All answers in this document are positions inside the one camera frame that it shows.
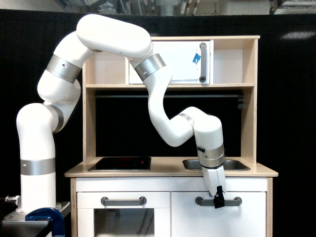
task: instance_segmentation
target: metal sink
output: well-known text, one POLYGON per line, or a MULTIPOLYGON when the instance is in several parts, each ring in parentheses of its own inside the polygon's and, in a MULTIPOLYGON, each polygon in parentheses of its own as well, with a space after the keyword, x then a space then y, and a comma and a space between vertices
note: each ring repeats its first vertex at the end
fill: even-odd
MULTIPOLYGON (((198 159, 186 159, 183 161, 183 165, 188 170, 202 170, 198 159)), ((224 161, 224 170, 247 171, 250 168, 238 160, 226 159, 224 161)))

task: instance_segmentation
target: white cabinet door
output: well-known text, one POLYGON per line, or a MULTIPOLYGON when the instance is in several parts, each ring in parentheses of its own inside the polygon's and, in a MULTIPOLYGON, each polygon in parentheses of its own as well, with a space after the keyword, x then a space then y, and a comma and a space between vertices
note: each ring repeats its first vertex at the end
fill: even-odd
MULTIPOLYGON (((154 41, 155 49, 172 72, 171 84, 201 84, 201 43, 206 44, 206 81, 213 84, 213 41, 154 41)), ((142 84, 129 65, 129 83, 142 84)))
POLYGON ((78 237, 170 237, 170 192, 85 192, 77 200, 78 237))
POLYGON ((266 193, 229 192, 225 200, 240 197, 240 206, 199 206, 196 197, 210 198, 207 192, 172 192, 172 237, 265 237, 266 193))

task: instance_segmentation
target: oven door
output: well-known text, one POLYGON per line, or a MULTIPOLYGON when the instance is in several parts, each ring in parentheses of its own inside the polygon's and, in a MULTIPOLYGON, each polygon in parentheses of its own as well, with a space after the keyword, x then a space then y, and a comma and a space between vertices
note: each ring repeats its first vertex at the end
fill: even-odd
POLYGON ((78 237, 169 237, 169 192, 77 193, 78 237))

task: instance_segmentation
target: stovetop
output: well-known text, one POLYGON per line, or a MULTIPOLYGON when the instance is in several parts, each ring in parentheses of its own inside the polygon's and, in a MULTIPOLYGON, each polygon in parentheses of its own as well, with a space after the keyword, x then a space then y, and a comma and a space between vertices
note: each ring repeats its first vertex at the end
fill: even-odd
POLYGON ((88 171, 149 171, 151 157, 104 157, 88 171))

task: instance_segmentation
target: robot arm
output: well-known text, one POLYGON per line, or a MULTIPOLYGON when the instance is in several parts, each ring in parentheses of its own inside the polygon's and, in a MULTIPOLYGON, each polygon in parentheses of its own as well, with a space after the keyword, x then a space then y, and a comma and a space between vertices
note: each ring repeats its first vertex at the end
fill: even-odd
POLYGON ((21 152, 21 211, 55 207, 55 148, 52 133, 67 123, 79 97, 76 77, 84 62, 96 52, 125 56, 149 92, 151 121, 163 140, 180 146, 196 136, 199 162, 211 195, 222 195, 225 188, 222 169, 224 149, 218 118, 197 108, 187 108, 169 120, 163 108, 163 96, 172 75, 155 51, 150 35, 141 27, 100 15, 87 15, 77 31, 66 36, 38 84, 43 104, 31 104, 17 116, 21 152))
POLYGON ((172 74, 155 51, 148 32, 121 21, 88 15, 79 21, 77 35, 90 49, 129 59, 148 90, 149 115, 159 135, 173 147, 182 145, 195 135, 205 183, 210 194, 224 202, 226 183, 222 166, 225 160, 222 124, 218 118, 193 107, 169 120, 163 108, 163 96, 172 74))

